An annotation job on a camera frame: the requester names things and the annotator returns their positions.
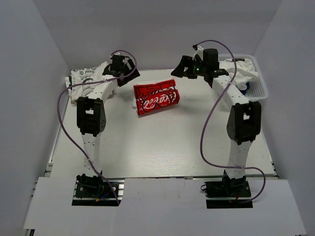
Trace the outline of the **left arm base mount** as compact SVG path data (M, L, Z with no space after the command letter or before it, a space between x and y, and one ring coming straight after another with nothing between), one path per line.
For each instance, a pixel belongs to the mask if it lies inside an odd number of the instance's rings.
M104 181L101 177L85 174L76 177L72 206L117 207L123 197L124 180Z

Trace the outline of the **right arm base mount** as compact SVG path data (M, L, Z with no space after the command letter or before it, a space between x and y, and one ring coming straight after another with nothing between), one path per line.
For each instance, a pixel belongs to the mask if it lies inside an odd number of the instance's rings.
M221 181L208 181L201 185L205 193L207 209L253 208L249 183L242 187L227 191Z

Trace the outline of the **white logo t-shirt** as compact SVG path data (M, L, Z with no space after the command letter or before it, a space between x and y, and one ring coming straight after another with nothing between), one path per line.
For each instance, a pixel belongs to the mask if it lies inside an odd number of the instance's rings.
M180 94L174 78L134 83L133 105L139 116L176 105Z

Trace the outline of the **white t-shirt with tag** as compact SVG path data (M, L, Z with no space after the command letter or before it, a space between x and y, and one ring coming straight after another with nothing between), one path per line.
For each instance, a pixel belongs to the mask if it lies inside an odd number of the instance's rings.
M230 78L233 77L235 66L232 59L220 61L220 69L225 69ZM242 59L236 61L236 76L233 85L238 89L242 89L247 82L256 82L259 80L259 73L256 72L253 62L250 59Z

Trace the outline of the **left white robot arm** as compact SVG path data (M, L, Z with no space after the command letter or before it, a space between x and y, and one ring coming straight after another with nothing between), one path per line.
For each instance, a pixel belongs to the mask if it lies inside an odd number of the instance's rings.
M83 140L84 169L89 177L100 177L100 139L106 127L104 102L117 87L122 87L140 76L129 56L120 53L111 56L111 63L102 70L103 83L85 97L77 100L77 127Z

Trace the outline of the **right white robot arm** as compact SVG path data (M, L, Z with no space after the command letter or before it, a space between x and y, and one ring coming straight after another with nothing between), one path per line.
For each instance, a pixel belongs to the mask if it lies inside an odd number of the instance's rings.
M250 101L232 83L228 71L220 68L216 49L196 49L194 56L182 56L171 75L189 79L203 77L230 109L226 129L231 146L222 189L226 195L234 196L246 182L249 149L261 131L261 104Z

